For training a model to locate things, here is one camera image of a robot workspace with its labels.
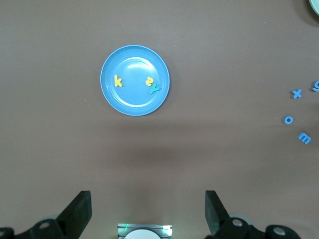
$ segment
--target blue letter x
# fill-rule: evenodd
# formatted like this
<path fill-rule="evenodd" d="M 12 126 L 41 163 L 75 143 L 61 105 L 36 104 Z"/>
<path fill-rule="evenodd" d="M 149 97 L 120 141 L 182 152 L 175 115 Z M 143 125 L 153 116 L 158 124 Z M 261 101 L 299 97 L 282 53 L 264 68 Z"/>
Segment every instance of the blue letter x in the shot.
<path fill-rule="evenodd" d="M 295 90 L 293 91 L 293 98 L 296 99 L 296 98 L 301 98 L 301 89 L 298 89 L 298 90 Z"/>

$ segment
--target gray table surface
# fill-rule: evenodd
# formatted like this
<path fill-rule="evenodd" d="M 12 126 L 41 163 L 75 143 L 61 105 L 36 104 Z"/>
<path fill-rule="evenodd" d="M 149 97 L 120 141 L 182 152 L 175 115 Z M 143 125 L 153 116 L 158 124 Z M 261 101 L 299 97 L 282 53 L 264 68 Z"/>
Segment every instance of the gray table surface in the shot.
<path fill-rule="evenodd" d="M 260 230 L 319 238 L 318 38 L 306 0 L 2 0 L 0 226 L 20 233 L 91 190 L 82 239 L 115 239 L 117 223 L 203 239 L 216 190 Z M 100 88 L 105 59 L 129 44 L 170 73 L 144 117 Z"/>

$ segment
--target blue letter m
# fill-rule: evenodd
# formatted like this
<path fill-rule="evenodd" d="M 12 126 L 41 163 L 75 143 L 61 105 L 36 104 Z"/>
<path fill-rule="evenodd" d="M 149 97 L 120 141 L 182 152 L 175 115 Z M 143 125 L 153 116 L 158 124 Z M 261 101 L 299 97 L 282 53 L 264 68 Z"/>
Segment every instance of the blue letter m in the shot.
<path fill-rule="evenodd" d="M 302 132 L 299 134 L 298 139 L 300 139 L 304 144 L 309 144 L 311 141 L 311 137 L 309 137 L 306 133 Z"/>

